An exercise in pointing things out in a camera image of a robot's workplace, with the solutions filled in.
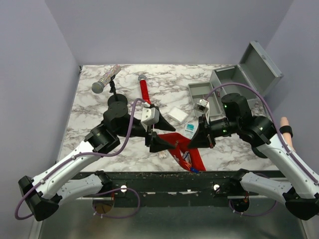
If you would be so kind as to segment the red glitter microphone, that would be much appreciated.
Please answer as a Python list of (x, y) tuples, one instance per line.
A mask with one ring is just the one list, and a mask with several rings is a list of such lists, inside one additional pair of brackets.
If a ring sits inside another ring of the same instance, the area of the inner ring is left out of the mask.
[(139, 75), (138, 81), (140, 84), (142, 99), (145, 100), (148, 104), (151, 104), (148, 87), (147, 87), (147, 77), (145, 75)]

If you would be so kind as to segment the white gauze pack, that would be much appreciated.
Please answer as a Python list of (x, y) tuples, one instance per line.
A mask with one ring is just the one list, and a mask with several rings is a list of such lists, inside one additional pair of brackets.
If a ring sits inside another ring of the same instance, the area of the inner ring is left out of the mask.
[(178, 122), (179, 124), (182, 124), (188, 117), (188, 114), (181, 109), (177, 107), (173, 107), (167, 115), (174, 120), (175, 122)]

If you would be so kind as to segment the red first aid pouch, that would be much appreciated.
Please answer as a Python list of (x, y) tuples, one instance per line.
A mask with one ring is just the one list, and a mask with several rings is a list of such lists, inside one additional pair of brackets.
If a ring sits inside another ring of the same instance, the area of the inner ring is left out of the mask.
[(168, 151), (183, 169), (190, 172), (190, 168), (195, 168), (199, 172), (206, 171), (198, 149), (187, 147), (190, 139), (177, 132), (160, 134), (159, 137), (175, 146), (175, 149)]

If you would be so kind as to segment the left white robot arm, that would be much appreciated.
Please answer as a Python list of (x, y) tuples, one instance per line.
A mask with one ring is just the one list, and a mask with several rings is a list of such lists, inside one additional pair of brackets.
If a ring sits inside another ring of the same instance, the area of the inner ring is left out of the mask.
[(97, 171), (88, 179), (81, 180), (75, 180), (74, 176), (103, 157), (119, 155), (131, 137), (144, 138), (146, 147), (152, 153), (174, 149), (175, 146), (159, 137), (158, 129), (175, 131), (157, 106), (137, 98), (129, 109), (127, 100), (116, 101), (111, 97), (101, 123), (91, 129), (68, 156), (43, 173), (34, 177), (23, 176), (18, 181), (22, 199), (15, 209), (15, 218), (25, 220), (30, 217), (18, 214), (23, 202), (40, 222), (68, 201), (90, 195), (107, 196), (112, 187), (105, 172)]

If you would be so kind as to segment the grey plastic tray insert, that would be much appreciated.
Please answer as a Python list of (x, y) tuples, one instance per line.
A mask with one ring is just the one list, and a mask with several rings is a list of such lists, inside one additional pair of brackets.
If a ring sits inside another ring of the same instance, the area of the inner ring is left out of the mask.
[[(191, 102), (193, 105), (199, 103), (201, 99), (204, 99), (207, 94), (213, 89), (213, 85), (210, 82), (201, 82), (201, 83), (191, 83), (188, 84), (188, 90), (191, 98)], [(208, 98), (209, 106), (210, 106), (210, 118), (217, 117), (222, 115), (221, 108), (219, 106), (217, 97), (215, 93), (213, 93)]]

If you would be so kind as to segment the grey metal case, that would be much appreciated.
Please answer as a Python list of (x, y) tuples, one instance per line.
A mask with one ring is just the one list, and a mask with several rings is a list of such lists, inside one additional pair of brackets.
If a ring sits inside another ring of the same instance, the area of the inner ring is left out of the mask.
[(255, 89), (264, 97), (283, 76), (260, 43), (251, 41), (240, 62), (213, 70), (210, 82), (213, 87), (225, 83), (241, 83)]

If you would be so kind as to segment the black mounting rail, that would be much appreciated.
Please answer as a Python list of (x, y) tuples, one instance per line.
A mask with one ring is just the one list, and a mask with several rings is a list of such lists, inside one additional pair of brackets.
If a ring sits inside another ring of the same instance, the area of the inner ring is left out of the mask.
[(57, 209), (81, 197), (113, 198), (116, 207), (226, 207), (233, 199), (243, 205), (245, 196), (261, 195), (244, 189), (239, 171), (210, 172), (104, 172), (78, 173), (63, 183), (52, 199)]

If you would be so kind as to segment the cotton swab pack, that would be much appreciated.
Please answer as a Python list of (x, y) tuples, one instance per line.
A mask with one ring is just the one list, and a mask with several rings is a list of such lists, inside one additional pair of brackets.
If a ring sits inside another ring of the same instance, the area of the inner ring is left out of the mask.
[(159, 159), (165, 159), (168, 156), (168, 152), (167, 151), (160, 151), (158, 152), (158, 157)]

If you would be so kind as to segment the silver glitter microphone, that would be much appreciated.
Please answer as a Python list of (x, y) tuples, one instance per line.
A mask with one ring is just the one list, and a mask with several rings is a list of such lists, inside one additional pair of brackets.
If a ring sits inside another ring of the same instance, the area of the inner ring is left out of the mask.
[(110, 84), (115, 76), (121, 71), (122, 67), (120, 65), (114, 65), (111, 67), (97, 82), (92, 84), (92, 91), (95, 94), (100, 94), (103, 92), (104, 88)]

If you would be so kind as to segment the teal gauze dressing packet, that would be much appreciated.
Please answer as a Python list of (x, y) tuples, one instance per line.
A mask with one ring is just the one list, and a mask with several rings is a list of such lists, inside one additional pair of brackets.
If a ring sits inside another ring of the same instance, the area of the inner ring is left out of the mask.
[(192, 139), (196, 133), (197, 127), (198, 124), (188, 122), (184, 127), (183, 135), (188, 139)]

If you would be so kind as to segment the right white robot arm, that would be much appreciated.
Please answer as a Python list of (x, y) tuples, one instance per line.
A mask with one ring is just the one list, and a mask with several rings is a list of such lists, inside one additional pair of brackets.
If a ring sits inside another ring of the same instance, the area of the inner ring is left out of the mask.
[(188, 148), (213, 148), (215, 138), (238, 134), (253, 149), (270, 159), (287, 178), (287, 182), (261, 177), (245, 169), (238, 170), (227, 189), (235, 195), (253, 192), (276, 200), (302, 220), (319, 213), (319, 176), (293, 152), (274, 123), (264, 116), (253, 116), (247, 100), (239, 93), (222, 97), (226, 117), (210, 121), (202, 115)]

